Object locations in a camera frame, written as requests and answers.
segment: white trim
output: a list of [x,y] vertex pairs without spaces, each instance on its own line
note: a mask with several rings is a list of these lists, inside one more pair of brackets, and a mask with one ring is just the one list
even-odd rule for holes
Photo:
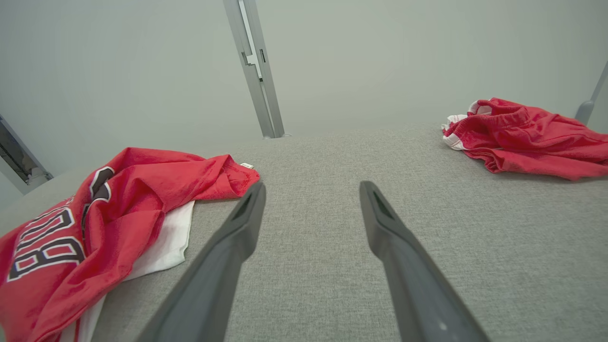
[[449,136],[443,136],[442,138],[443,142],[450,146],[451,149],[456,151],[466,150],[465,146],[462,143],[462,140],[460,140],[460,138],[456,134],[452,133]]

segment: metal frame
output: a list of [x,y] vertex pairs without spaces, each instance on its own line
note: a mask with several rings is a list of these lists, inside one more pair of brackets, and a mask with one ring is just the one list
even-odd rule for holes
[[584,125],[587,125],[589,123],[589,118],[591,117],[591,113],[593,112],[593,107],[595,107],[595,101],[598,99],[599,92],[602,90],[602,86],[604,84],[604,81],[606,81],[606,77],[608,77],[608,61],[606,62],[604,70],[599,77],[598,84],[595,86],[593,95],[591,95],[591,100],[583,102],[578,107],[578,111],[576,111],[575,119],[579,120]]
[[[283,120],[278,108],[277,92],[274,88],[272,73],[270,71],[268,50],[264,43],[255,0],[242,0],[247,12],[247,21],[249,22],[249,30],[252,34],[255,51],[252,51],[252,47],[249,44],[247,30],[245,29],[238,1],[224,0],[224,7],[226,8],[232,36],[237,46],[237,52],[240,56],[241,67],[245,73],[247,86],[251,93],[251,99],[254,102],[262,135],[265,139],[289,136],[285,134],[285,129],[283,128]],[[257,74],[256,65],[249,64],[247,60],[247,56],[253,54],[257,56],[257,67],[260,68],[261,78]]]
[[[19,146],[21,147],[21,149],[23,150],[23,152],[25,152],[31,159],[32,161],[36,164],[36,166],[38,166],[43,172],[44,172],[44,177],[47,180],[51,180],[53,179],[53,175],[51,175],[43,166],[42,164],[39,162],[38,159],[36,159],[36,156],[34,156],[34,154],[30,151],[29,148],[27,148],[27,146],[23,143],[23,141],[21,140],[21,138],[19,138],[19,136],[17,135],[17,133],[15,133],[15,131],[13,130],[13,128],[9,125],[8,122],[6,122],[6,120],[0,116],[0,125],[3,125],[7,131],[9,131],[9,133],[13,136],[13,138],[15,138],[15,140],[17,141],[17,143],[19,144]],[[0,173],[4,174],[4,176],[6,176],[6,178],[8,178],[10,180],[11,183],[13,183],[13,185],[22,193],[22,194],[27,194],[28,192],[32,191],[33,188],[28,186],[22,179],[21,177],[19,177],[15,171],[13,170],[12,167],[9,166],[8,163],[6,163],[4,160],[0,161]]]

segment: gray fabric surface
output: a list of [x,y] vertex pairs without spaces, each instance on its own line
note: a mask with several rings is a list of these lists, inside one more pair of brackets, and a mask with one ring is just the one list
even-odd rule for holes
[[[361,180],[378,185],[491,339],[605,340],[608,178],[494,175],[440,136],[431,125],[190,151],[253,164],[268,192],[226,340],[399,340],[367,246]],[[2,229],[71,194],[55,196],[54,183],[73,181],[73,192],[84,176],[24,197],[0,215]],[[112,291],[94,341],[133,341],[234,205],[198,202],[187,261]]]

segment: folded clothing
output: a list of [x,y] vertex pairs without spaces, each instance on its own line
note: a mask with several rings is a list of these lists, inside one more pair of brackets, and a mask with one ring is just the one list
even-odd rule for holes
[[492,173],[554,175],[568,180],[608,175],[608,134],[542,108],[496,99],[448,117],[443,141]]
[[168,211],[242,197],[259,174],[229,155],[127,148],[73,197],[0,239],[0,323],[8,341],[56,341],[122,282]]

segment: jersey number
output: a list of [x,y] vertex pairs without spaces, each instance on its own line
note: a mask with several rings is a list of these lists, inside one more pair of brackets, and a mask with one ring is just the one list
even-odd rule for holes
[[[114,170],[111,167],[104,167],[95,172],[95,177],[89,186],[91,193],[90,203],[85,205],[82,213],[81,228],[83,240],[85,236],[86,213],[94,201],[109,201],[112,193],[106,182],[113,175]],[[72,209],[69,208],[73,199],[74,197],[68,198],[26,225],[24,231],[19,236],[17,247],[15,248],[15,259],[9,271],[7,282],[17,280],[25,274],[42,267],[58,263],[80,264],[85,259],[82,244],[72,236],[59,237],[43,244],[39,248],[32,248],[32,245],[37,241],[74,225],[74,215],[72,215]]]

